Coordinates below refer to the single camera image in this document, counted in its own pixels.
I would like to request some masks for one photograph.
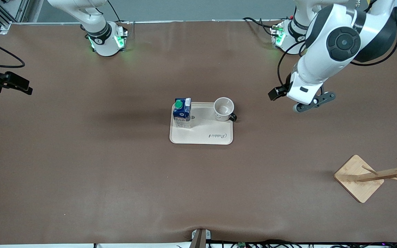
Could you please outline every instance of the white tray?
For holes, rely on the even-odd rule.
[[[175,144],[229,145],[233,141],[233,122],[217,121],[213,102],[192,102],[192,127],[176,127],[171,109],[170,140]]]

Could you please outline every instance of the logo on tray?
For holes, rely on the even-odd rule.
[[[222,134],[210,134],[208,136],[208,138],[226,138],[227,134],[226,133],[222,133]]]

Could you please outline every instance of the tabletop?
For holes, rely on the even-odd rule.
[[[214,240],[397,241],[397,182],[360,204],[333,177],[354,154],[396,166],[397,51],[347,66],[325,83],[334,101],[296,114],[268,98],[282,51],[260,26],[126,27],[126,52],[110,58],[78,25],[0,36],[33,88],[0,94],[0,244],[178,242],[197,228]],[[0,63],[17,62],[0,51]],[[176,97],[224,96],[232,144],[170,142]]]

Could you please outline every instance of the cup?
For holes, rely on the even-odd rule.
[[[221,97],[214,102],[215,119],[218,121],[236,121],[237,116],[234,112],[234,102],[227,97]]]

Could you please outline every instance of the wooden mug tree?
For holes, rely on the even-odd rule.
[[[375,171],[361,157],[353,155],[334,177],[357,201],[365,203],[384,179],[397,180],[397,168]]]

